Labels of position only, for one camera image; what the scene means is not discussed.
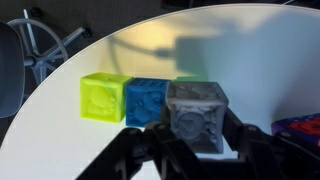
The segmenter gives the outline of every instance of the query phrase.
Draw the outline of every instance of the round table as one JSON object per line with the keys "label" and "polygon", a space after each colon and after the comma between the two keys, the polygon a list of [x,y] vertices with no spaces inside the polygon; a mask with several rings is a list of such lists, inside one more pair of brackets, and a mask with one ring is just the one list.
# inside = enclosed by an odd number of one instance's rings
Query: round table
{"label": "round table", "polygon": [[[125,127],[80,118],[80,78],[95,72],[218,82],[229,107],[267,133],[320,109],[320,12],[226,5],[122,29],[57,69],[23,105],[0,149],[1,179],[75,179]],[[135,177],[159,179],[146,163]]]}

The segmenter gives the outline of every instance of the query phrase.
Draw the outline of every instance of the cube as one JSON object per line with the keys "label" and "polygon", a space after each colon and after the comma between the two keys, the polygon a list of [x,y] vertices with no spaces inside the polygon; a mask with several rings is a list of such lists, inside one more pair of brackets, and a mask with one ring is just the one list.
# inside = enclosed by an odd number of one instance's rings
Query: cube
{"label": "cube", "polygon": [[126,125],[145,127],[159,121],[161,109],[166,106],[165,93],[170,80],[135,78],[127,85]]}
{"label": "cube", "polygon": [[80,80],[80,116],[120,123],[125,115],[125,86],[130,76],[95,73]]}
{"label": "cube", "polygon": [[207,78],[199,76],[179,76],[176,79],[172,80],[174,82],[203,82],[207,81]]}
{"label": "cube", "polygon": [[228,99],[216,82],[171,82],[166,94],[171,130],[195,153],[222,153]]}

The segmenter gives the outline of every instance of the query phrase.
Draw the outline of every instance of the red object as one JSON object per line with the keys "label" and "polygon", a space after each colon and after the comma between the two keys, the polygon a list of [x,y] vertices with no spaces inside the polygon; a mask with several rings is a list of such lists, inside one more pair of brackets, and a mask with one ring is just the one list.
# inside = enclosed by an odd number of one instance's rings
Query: red object
{"label": "red object", "polygon": [[314,118],[311,121],[294,122],[289,127],[305,134],[320,135],[320,118]]}

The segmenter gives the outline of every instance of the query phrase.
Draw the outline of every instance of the yellow cube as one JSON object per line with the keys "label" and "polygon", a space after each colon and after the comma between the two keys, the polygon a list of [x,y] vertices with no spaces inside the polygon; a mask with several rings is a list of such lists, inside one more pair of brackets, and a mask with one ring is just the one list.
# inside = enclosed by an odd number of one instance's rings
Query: yellow cube
{"label": "yellow cube", "polygon": [[125,87],[131,76],[95,73],[80,80],[80,116],[120,123],[125,116]]}

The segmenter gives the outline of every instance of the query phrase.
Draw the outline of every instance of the blue cube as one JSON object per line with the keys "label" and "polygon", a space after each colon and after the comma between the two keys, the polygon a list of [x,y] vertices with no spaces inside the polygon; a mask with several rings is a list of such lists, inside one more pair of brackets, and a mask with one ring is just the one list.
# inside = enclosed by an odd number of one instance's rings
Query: blue cube
{"label": "blue cube", "polygon": [[149,78],[135,78],[129,82],[126,90],[127,126],[144,127],[148,122],[160,121],[169,82]]}

